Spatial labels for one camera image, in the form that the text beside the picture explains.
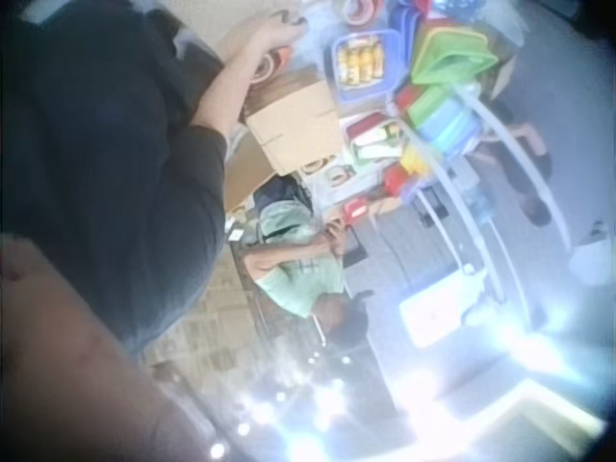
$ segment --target green shirt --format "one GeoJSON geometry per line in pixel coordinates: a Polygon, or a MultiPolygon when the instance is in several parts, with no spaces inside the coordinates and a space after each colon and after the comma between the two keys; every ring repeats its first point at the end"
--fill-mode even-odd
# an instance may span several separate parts
{"type": "MultiPolygon", "coordinates": [[[[293,200],[269,205],[260,220],[264,236],[298,225],[268,244],[308,244],[320,232],[306,206],[293,200]]],[[[319,295],[341,294],[345,289],[342,262],[331,253],[281,263],[256,283],[278,306],[303,318],[310,316],[319,295]]]]}

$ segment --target yellow object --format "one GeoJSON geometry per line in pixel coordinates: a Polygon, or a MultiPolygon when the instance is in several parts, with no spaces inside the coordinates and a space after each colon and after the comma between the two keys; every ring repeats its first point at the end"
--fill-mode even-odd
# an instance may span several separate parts
{"type": "Polygon", "coordinates": [[[362,83],[369,84],[372,81],[373,67],[372,49],[366,46],[359,54],[359,77],[362,83]]]}
{"type": "Polygon", "coordinates": [[[346,83],[352,87],[359,85],[359,51],[357,48],[348,50],[348,78],[346,83]]]}
{"type": "Polygon", "coordinates": [[[400,164],[409,175],[417,173],[421,178],[430,176],[430,167],[422,160],[417,149],[411,144],[407,144],[404,153],[400,158],[400,164]]]}
{"type": "Polygon", "coordinates": [[[338,82],[343,85],[348,80],[348,54],[346,51],[346,47],[338,47],[338,82]]]}
{"type": "Polygon", "coordinates": [[[383,45],[381,44],[380,41],[378,41],[374,45],[374,48],[372,49],[372,58],[374,61],[372,76],[375,79],[382,79],[383,78],[384,53],[383,53],[383,45]]]}

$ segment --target bottle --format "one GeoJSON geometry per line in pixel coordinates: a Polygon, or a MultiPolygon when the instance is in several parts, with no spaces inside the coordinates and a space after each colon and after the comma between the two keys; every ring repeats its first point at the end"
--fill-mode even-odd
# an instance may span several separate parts
{"type": "Polygon", "coordinates": [[[348,81],[348,54],[344,45],[338,47],[338,82],[346,85],[348,81]]]}
{"type": "Polygon", "coordinates": [[[352,87],[359,85],[359,51],[357,48],[351,48],[348,51],[348,79],[346,83],[352,87]]]}
{"type": "Polygon", "coordinates": [[[372,58],[374,59],[374,68],[372,72],[372,77],[374,79],[382,79],[383,78],[383,45],[380,41],[378,41],[372,50],[372,58]]]}
{"type": "Polygon", "coordinates": [[[365,46],[359,54],[359,77],[363,84],[369,84],[372,81],[373,68],[372,48],[365,46]]]}

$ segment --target small bottle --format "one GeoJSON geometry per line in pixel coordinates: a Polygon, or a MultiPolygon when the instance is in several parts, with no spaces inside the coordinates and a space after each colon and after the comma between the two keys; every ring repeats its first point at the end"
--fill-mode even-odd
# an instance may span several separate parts
{"type": "Polygon", "coordinates": [[[363,84],[369,84],[372,81],[373,68],[372,48],[365,46],[359,54],[359,77],[363,84]]]}
{"type": "Polygon", "coordinates": [[[384,53],[383,53],[383,45],[381,44],[380,41],[378,41],[374,45],[374,48],[372,50],[372,58],[374,59],[374,68],[373,68],[372,76],[375,79],[382,79],[383,78],[384,53]]]}
{"type": "Polygon", "coordinates": [[[345,85],[348,81],[348,54],[347,48],[342,45],[338,47],[338,82],[345,85]]]}
{"type": "Polygon", "coordinates": [[[348,51],[348,79],[346,83],[352,87],[359,85],[359,51],[357,48],[351,48],[348,51]]]}

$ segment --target light green shirt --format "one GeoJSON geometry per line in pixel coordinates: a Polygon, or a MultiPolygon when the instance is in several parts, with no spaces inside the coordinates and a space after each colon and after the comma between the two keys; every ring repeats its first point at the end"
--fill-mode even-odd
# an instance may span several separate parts
{"type": "MultiPolygon", "coordinates": [[[[294,200],[275,202],[261,213],[261,230],[267,236],[288,226],[299,225],[267,244],[308,244],[320,232],[310,211],[294,200]]],[[[256,283],[281,308],[308,318],[321,294],[341,294],[344,287],[342,262],[333,254],[281,263],[256,283]]]]}

